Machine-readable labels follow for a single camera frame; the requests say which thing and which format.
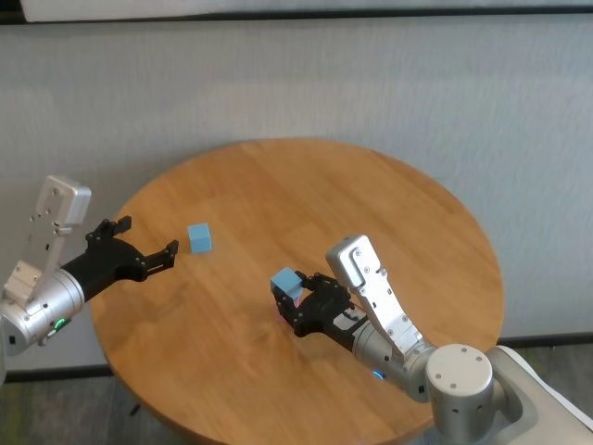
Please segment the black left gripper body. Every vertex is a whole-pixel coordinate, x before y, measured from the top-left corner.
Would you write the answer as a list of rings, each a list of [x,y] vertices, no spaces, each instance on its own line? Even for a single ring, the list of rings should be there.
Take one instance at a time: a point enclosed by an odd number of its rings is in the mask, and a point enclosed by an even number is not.
[[[148,277],[145,257],[131,244],[111,235],[86,235],[87,248],[61,267],[90,301],[121,280],[143,282]]]

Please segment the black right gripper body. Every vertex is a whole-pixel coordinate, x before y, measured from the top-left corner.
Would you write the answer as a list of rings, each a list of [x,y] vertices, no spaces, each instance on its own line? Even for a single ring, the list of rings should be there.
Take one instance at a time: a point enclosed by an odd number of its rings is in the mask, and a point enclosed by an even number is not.
[[[367,315],[346,290],[316,290],[291,307],[290,325],[297,337],[323,334],[348,351],[354,349],[355,332],[366,322]]]

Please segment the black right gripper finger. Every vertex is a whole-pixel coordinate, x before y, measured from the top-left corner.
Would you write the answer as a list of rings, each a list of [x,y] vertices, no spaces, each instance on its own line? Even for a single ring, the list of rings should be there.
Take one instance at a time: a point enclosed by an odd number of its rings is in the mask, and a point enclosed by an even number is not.
[[[322,273],[306,276],[303,287],[310,291],[310,296],[316,302],[348,301],[348,291],[337,280]]]
[[[294,300],[282,289],[274,289],[272,294],[274,296],[278,312],[291,326],[294,334],[297,337],[300,337],[302,334],[300,322],[301,317],[298,315],[298,309],[294,303]]]

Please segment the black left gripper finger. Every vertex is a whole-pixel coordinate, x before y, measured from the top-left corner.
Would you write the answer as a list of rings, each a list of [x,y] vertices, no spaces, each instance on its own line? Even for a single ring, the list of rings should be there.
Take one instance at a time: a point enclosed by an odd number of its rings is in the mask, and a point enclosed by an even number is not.
[[[127,232],[132,227],[132,217],[127,215],[116,221],[104,219],[96,228],[86,235],[87,242],[104,242]]]
[[[162,250],[140,258],[140,278],[147,279],[150,275],[170,269],[175,264],[179,249],[179,241],[172,240]]]

